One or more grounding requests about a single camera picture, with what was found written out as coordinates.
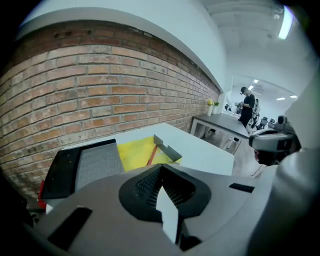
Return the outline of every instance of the red object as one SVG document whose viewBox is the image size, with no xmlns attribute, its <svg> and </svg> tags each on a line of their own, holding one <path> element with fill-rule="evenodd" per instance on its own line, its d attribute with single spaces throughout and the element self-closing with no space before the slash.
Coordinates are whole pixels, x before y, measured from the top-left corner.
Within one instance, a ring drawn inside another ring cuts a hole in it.
<svg viewBox="0 0 320 256">
<path fill-rule="evenodd" d="M 40 183 L 40 191 L 39 191 L 39 194 L 38 194 L 38 206 L 42 209 L 46 209 L 46 203 L 41 199 L 41 194 L 42 194 L 42 190 L 44 188 L 44 184 L 45 184 L 45 181 L 41 181 Z"/>
<path fill-rule="evenodd" d="M 148 161 L 148 163 L 146 164 L 147 166 L 149 166 L 149 165 L 151 165 L 151 163 L 152 163 L 152 160 L 154 159 L 154 157 L 155 157 L 155 154 L 156 154 L 156 151 L 157 151 L 157 145 L 155 145 L 155 147 L 154 147 L 154 149 L 153 149 L 153 151 L 152 151 L 152 154 L 151 154 L 151 157 L 150 157 L 150 159 L 149 159 L 149 161 Z"/>
</svg>

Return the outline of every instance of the floor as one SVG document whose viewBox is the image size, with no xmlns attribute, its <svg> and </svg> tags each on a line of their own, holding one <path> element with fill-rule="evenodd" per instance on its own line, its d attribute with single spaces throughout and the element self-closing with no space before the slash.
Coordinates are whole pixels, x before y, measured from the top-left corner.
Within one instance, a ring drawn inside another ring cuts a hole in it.
<svg viewBox="0 0 320 256">
<path fill-rule="evenodd" d="M 224 148 L 229 143 L 229 136 L 222 132 L 214 134 L 210 131 L 207 138 L 202 138 L 204 141 L 218 146 L 221 144 L 221 148 Z M 234 154 L 237 148 L 237 142 L 232 142 L 227 152 Z M 234 163 L 232 176 L 258 178 L 266 167 L 264 164 L 259 164 L 254 157 L 254 149 L 249 146 L 248 141 L 243 141 L 234 155 Z"/>
</svg>

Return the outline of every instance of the black shirt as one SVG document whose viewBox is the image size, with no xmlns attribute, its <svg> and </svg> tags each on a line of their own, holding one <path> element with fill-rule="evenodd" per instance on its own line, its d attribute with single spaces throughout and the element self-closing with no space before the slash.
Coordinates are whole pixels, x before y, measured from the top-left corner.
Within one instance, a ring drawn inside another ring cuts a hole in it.
<svg viewBox="0 0 320 256">
<path fill-rule="evenodd" d="M 241 116 L 250 116 L 252 117 L 252 111 L 253 107 L 255 106 L 255 96 L 253 94 L 250 94 L 249 96 L 246 96 L 244 98 L 243 104 L 249 104 L 250 107 L 242 106 Z"/>
</svg>

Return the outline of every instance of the brick wall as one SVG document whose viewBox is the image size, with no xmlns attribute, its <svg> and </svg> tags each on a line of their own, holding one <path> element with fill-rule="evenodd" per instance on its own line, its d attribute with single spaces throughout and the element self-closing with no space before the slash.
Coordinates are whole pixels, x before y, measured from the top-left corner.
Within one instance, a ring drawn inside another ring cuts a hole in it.
<svg viewBox="0 0 320 256">
<path fill-rule="evenodd" d="M 100 21 L 45 27 L 15 43 L 0 78 L 0 165 L 35 197 L 63 147 L 163 122 L 188 132 L 218 95 L 192 61 L 142 31 Z"/>
</svg>

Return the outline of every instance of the chair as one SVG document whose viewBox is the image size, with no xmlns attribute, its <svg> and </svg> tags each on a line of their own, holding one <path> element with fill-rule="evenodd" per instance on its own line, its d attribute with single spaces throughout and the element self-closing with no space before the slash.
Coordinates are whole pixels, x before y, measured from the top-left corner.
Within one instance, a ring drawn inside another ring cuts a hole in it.
<svg viewBox="0 0 320 256">
<path fill-rule="evenodd" d="M 273 129 L 274 127 L 275 127 L 275 120 L 271 118 L 270 121 L 268 122 L 268 128 Z"/>
<path fill-rule="evenodd" d="M 256 127 L 256 130 L 258 131 L 258 130 L 264 129 L 267 123 L 268 123 L 268 118 L 264 116 L 261 119 L 259 126 Z"/>
</svg>

